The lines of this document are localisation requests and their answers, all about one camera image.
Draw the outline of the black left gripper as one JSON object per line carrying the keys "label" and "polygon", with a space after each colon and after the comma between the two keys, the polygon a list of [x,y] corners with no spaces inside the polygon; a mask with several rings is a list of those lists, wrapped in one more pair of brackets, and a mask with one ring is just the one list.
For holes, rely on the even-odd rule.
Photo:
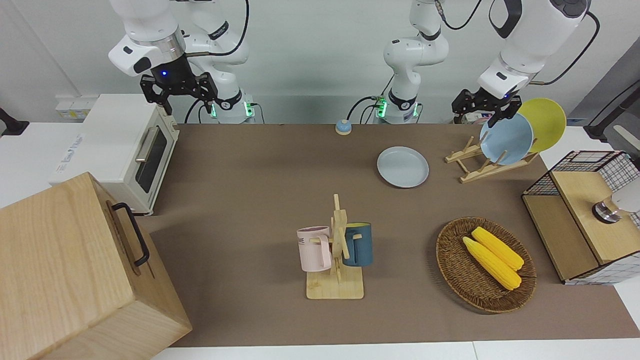
{"label": "black left gripper", "polygon": [[491,129],[499,121],[512,118],[521,106],[521,96],[517,91],[498,98],[483,88],[479,88],[476,92],[462,89],[452,101],[453,123],[462,125],[464,116],[476,111],[493,113],[487,120],[487,127]]}

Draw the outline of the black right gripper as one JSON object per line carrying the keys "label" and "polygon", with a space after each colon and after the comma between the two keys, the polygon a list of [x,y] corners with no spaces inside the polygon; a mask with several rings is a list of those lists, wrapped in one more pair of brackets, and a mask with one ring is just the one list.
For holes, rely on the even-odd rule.
{"label": "black right gripper", "polygon": [[142,75],[140,86],[149,103],[158,103],[167,116],[173,114],[169,96],[192,96],[203,101],[206,112],[211,114],[218,89],[210,73],[195,75],[186,54],[169,63],[150,69],[151,75]]}

